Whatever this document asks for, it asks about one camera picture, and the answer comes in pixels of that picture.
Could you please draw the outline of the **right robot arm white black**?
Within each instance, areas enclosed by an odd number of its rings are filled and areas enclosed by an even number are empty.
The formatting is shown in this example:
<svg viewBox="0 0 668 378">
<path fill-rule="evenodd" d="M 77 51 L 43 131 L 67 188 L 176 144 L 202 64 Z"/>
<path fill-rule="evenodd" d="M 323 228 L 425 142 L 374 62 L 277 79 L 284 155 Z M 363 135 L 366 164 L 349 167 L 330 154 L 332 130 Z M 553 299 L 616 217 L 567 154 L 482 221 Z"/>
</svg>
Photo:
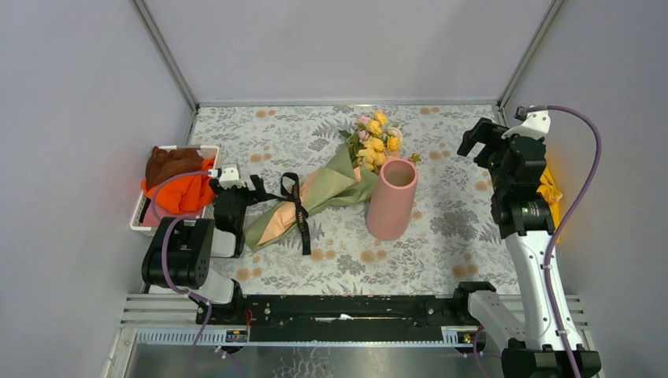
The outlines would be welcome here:
<svg viewBox="0 0 668 378">
<path fill-rule="evenodd" d="M 544 136 L 481 118 L 464 132 L 458 155 L 467 156 L 478 143 L 483 148 L 473 160 L 492 179 L 491 213 L 514 263 L 524 319 L 493 289 L 481 287 L 452 302 L 453 317 L 479 322 L 500 349 L 505 377 L 596 376 L 601 360 L 586 348 L 570 315 L 556 260 L 557 229 L 538 191 L 547 166 Z"/>
</svg>

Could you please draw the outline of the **green peach wrapping paper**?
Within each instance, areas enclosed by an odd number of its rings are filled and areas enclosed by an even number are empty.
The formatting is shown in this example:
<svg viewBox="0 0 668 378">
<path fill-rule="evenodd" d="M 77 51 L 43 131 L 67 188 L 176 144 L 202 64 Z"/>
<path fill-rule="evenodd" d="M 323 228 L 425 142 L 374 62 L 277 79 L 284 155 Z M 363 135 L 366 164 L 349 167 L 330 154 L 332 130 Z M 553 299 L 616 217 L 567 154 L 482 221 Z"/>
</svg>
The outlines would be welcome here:
<svg viewBox="0 0 668 378">
<path fill-rule="evenodd" d="M 343 148 L 326 165 L 316 169 L 306 180 L 299 180 L 301 200 L 309 214 L 308 218 L 330 206 L 350 206 L 368 201 L 374 191 L 377 179 L 378 175 L 367 169 L 354 169 L 347 149 Z M 278 201 L 278 204 L 261 215 L 245 231 L 246 245 L 252 250 L 260 250 L 276 243 L 288 231 L 297 228 L 292 225 L 277 239 L 264 246 L 258 246 L 258 241 L 275 208 L 281 206 L 280 210 L 290 209 L 288 211 L 289 216 L 293 213 L 290 203 L 286 205 L 285 202 Z"/>
</svg>

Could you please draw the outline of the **yellow pink flower bunch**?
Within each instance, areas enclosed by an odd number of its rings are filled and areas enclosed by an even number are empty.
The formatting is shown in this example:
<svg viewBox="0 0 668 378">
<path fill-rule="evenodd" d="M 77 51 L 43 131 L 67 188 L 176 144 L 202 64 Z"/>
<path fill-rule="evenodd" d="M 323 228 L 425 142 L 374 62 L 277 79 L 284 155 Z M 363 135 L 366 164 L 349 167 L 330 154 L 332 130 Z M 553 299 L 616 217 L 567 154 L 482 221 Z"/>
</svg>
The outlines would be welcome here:
<svg viewBox="0 0 668 378">
<path fill-rule="evenodd" d="M 339 130 L 354 169 L 367 169 L 378 174 L 390 160 L 406 158 L 411 163 L 421 160 L 414 153 L 403 156 L 403 133 L 400 125 L 392 123 L 383 111 L 359 117 L 350 126 Z"/>
</svg>

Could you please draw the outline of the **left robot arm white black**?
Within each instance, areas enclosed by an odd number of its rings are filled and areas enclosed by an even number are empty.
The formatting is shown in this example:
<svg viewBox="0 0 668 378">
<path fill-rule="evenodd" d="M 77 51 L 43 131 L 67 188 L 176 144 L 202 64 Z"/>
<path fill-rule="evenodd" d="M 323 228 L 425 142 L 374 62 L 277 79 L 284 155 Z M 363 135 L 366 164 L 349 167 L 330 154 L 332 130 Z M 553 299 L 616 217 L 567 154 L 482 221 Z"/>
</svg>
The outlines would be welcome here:
<svg viewBox="0 0 668 378">
<path fill-rule="evenodd" d="M 211 169 L 176 175 L 154 193 L 189 176 L 205 177 L 212 184 L 213 218 L 163 217 L 143 259 L 142 278 L 151 287 L 169 288 L 195 302 L 214 305 L 214 313 L 233 324 L 242 318 L 245 305 L 235 296 L 236 282 L 212 271 L 210 260 L 216 254 L 221 258 L 242 254 L 246 209 L 265 200 L 264 180 L 251 175 L 254 188 L 250 189 L 236 169 Z"/>
</svg>

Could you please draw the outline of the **black ribbon gold lettering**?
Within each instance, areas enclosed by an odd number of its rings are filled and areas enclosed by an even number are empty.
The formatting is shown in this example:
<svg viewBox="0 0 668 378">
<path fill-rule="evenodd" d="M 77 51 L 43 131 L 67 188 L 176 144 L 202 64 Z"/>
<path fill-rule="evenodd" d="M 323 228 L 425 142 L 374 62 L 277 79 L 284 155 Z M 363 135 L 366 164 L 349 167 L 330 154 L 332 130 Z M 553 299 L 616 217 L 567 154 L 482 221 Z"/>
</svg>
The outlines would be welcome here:
<svg viewBox="0 0 668 378">
<path fill-rule="evenodd" d="M 280 193 L 281 196 L 274 195 L 273 198 L 285 202 L 286 205 L 290 203 L 293 213 L 289 216 L 288 211 L 290 209 L 280 210 L 281 206 L 275 208 L 275 211 L 271 214 L 271 217 L 265 226 L 265 230 L 258 241 L 258 246 L 264 246 L 265 244 L 272 242 L 294 225 L 297 227 L 301 235 L 302 255 L 310 256 L 312 250 L 310 230 L 307 224 L 309 214 L 302 204 L 299 177 L 296 173 L 286 172 L 282 175 L 280 179 Z"/>
</svg>

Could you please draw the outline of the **pink cylindrical vase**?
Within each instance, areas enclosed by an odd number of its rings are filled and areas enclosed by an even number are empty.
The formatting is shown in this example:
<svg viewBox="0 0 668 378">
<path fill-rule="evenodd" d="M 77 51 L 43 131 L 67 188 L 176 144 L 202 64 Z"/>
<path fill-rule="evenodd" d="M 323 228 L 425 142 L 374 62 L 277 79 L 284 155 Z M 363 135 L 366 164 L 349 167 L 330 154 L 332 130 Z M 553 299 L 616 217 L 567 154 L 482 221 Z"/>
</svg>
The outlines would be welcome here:
<svg viewBox="0 0 668 378">
<path fill-rule="evenodd" d="M 366 215 L 366 226 L 377 239 L 396 240 L 407 230 L 418 185 L 418 171 L 411 161 L 393 158 L 378 175 Z"/>
</svg>

